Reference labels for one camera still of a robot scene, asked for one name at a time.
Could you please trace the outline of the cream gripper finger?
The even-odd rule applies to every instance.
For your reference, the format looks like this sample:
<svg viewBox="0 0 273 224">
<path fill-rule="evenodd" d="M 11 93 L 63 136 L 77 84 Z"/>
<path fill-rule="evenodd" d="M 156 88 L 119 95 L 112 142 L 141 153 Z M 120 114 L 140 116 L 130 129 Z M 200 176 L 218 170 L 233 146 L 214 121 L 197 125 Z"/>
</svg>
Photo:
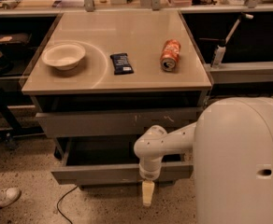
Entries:
<svg viewBox="0 0 273 224">
<path fill-rule="evenodd" d="M 144 180 L 142 182 L 142 202 L 144 206 L 149 207 L 152 202 L 155 184 L 153 181 Z"/>
</svg>

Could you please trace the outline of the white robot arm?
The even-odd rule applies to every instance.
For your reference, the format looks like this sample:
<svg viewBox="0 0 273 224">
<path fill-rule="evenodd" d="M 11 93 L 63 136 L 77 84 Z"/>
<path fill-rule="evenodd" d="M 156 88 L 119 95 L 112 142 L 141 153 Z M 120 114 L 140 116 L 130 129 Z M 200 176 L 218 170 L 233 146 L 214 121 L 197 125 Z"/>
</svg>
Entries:
<svg viewBox="0 0 273 224">
<path fill-rule="evenodd" d="M 194 155 L 197 224 L 273 224 L 273 98 L 228 98 L 172 133 L 150 127 L 135 142 L 151 204 L 162 158 Z"/>
</svg>

